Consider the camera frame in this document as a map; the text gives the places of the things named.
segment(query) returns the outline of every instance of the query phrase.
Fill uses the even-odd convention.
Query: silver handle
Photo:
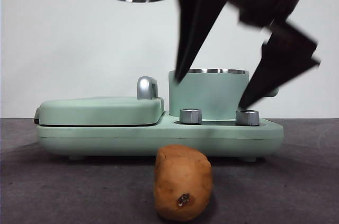
[[[151,100],[158,97],[158,83],[152,77],[141,77],[138,79],[137,99]]]

